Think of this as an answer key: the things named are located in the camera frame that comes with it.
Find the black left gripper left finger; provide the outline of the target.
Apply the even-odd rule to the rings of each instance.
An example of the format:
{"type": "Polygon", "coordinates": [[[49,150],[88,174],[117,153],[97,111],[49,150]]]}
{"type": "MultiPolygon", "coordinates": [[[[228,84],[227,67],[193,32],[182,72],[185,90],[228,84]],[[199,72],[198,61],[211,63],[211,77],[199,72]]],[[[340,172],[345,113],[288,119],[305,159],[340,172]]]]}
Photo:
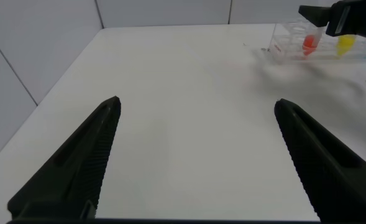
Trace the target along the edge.
{"type": "Polygon", "coordinates": [[[14,220],[94,218],[121,102],[102,102],[10,199],[14,220]]]}

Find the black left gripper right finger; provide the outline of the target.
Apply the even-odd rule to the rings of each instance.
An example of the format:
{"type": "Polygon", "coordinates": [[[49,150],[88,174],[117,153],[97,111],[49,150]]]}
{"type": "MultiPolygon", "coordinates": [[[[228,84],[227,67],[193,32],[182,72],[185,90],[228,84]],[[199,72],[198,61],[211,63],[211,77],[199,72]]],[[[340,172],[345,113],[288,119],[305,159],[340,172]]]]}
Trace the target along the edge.
{"type": "Polygon", "coordinates": [[[320,221],[366,223],[366,161],[295,103],[280,99],[274,113],[320,221]]]}

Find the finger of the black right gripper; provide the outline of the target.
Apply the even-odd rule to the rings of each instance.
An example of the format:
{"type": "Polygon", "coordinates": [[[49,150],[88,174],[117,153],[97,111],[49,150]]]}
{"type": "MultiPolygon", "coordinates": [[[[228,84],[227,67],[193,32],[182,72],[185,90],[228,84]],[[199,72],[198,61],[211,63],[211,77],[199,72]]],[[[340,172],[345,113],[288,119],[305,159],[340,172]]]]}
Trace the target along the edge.
{"type": "Polygon", "coordinates": [[[316,27],[326,27],[326,34],[330,36],[346,35],[345,23],[349,16],[352,3],[338,1],[330,7],[305,6],[298,9],[307,21],[316,27]]]}

